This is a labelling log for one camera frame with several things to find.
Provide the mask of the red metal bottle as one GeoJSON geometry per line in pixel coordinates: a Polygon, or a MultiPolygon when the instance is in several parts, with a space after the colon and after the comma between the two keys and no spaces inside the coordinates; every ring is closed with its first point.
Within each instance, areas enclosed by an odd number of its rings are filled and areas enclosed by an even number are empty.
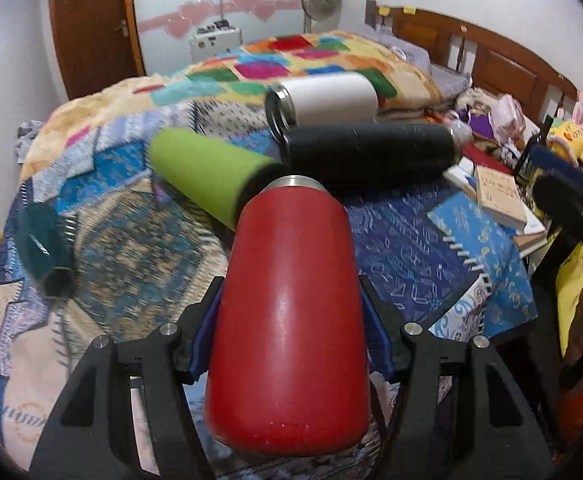
{"type": "Polygon", "coordinates": [[[244,207],[206,381],[206,423],[237,450],[337,453],[369,426],[369,364],[345,208],[282,177],[244,207]]]}

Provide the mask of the dark teal hexagonal cup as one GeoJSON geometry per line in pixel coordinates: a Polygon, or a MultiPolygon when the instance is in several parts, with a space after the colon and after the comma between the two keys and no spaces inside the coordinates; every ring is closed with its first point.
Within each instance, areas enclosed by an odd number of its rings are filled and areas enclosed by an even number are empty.
{"type": "Polygon", "coordinates": [[[45,298],[67,298],[75,291],[76,229],[75,216],[58,214],[52,203],[29,203],[18,214],[20,261],[45,298]]]}

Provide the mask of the yellow plush toy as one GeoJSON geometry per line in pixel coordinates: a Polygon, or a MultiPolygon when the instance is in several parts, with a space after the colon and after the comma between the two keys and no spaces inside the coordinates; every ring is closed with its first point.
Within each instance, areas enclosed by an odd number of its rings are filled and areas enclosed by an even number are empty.
{"type": "Polygon", "coordinates": [[[549,128],[546,146],[572,166],[583,166],[583,131],[572,120],[554,122],[549,128]]]}

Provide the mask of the beige notebook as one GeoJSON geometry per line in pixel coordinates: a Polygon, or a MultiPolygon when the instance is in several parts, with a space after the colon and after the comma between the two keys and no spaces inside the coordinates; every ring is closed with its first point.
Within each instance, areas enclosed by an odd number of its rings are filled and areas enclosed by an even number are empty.
{"type": "Polygon", "coordinates": [[[478,166],[475,180],[478,205],[503,226],[523,230],[527,215],[514,178],[499,170],[478,166]]]}

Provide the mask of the blue spiral notebook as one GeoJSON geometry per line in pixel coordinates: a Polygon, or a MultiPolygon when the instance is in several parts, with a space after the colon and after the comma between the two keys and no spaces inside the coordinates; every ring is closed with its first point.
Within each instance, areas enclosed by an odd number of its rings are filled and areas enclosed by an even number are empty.
{"type": "Polygon", "coordinates": [[[499,336],[538,317],[527,269],[514,241],[478,204],[457,192],[434,206],[428,218],[454,237],[489,276],[485,336],[499,336]]]}

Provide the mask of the wooden bed headboard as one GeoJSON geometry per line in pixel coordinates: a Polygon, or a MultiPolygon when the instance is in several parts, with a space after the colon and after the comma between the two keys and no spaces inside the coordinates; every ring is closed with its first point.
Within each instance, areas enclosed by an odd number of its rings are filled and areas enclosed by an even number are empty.
{"type": "Polygon", "coordinates": [[[393,35],[424,48],[433,64],[466,73],[474,86],[516,99],[535,124],[583,102],[578,89],[541,56],[496,32],[433,11],[365,2],[367,25],[388,25],[393,35]]]}

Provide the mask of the blue patterned bed sheet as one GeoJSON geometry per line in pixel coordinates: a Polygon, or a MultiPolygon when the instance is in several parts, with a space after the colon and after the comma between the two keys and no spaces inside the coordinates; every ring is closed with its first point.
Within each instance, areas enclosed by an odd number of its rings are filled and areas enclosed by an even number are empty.
{"type": "MultiPolygon", "coordinates": [[[[86,133],[14,198],[0,244],[0,444],[30,466],[59,393],[88,344],[148,335],[199,301],[225,273],[230,234],[210,214],[167,188],[147,157],[166,127],[192,129],[260,154],[272,136],[256,105],[185,102],[116,118],[86,133]],[[49,299],[23,269],[18,214],[52,203],[75,216],[76,289],[49,299]]],[[[457,193],[439,182],[412,193],[346,206],[357,267],[381,299],[439,337],[485,334],[489,276],[428,212],[457,193]]]]}

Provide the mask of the black cylindrical bottle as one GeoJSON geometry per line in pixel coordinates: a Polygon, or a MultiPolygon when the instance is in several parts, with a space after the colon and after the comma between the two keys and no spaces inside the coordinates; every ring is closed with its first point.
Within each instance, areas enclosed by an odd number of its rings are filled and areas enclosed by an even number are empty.
{"type": "Polygon", "coordinates": [[[464,139],[431,122],[349,122],[293,128],[280,154],[293,174],[338,197],[402,191],[436,181],[462,157],[464,139]]]}

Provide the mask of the white steel tumbler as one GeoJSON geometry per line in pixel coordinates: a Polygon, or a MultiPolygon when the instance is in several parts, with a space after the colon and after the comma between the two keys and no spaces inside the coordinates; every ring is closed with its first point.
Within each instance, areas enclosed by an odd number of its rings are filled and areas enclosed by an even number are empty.
{"type": "Polygon", "coordinates": [[[292,128],[374,119],[379,110],[372,83],[357,72],[312,74],[268,88],[264,110],[273,139],[292,128]]]}

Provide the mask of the green cylindrical bottle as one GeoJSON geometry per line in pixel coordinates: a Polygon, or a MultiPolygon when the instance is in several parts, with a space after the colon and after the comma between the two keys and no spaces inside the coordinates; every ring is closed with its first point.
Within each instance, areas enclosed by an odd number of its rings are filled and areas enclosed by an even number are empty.
{"type": "Polygon", "coordinates": [[[148,146],[152,169],[229,229],[244,206],[288,174],[278,160],[184,128],[166,128],[148,146]]]}

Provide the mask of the colourful patchwork blanket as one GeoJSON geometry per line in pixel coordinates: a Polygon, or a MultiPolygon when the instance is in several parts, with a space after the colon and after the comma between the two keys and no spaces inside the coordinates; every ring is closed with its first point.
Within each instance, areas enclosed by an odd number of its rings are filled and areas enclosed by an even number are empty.
{"type": "Polygon", "coordinates": [[[268,87],[290,77],[357,72],[374,86],[382,110],[418,110],[444,102],[429,55],[410,53],[393,36],[322,32],[267,38],[186,66],[168,76],[124,79],[56,108],[26,153],[23,180],[50,166],[70,145],[118,117],[188,100],[262,104],[268,87]]]}

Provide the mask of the white box appliance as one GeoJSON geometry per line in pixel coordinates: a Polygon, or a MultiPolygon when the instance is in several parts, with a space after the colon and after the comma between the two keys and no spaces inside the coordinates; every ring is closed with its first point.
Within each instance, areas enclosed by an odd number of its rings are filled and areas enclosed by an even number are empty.
{"type": "Polygon", "coordinates": [[[193,63],[206,61],[214,55],[237,49],[242,44],[241,29],[227,20],[213,22],[198,28],[189,39],[190,59],[193,63]]]}

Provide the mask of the brown wooden door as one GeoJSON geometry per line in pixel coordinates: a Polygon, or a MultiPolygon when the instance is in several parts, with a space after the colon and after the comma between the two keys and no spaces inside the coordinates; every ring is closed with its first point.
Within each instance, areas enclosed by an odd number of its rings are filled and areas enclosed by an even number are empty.
{"type": "Polygon", "coordinates": [[[48,0],[56,58],[73,100],[145,73],[133,0],[48,0]]]}

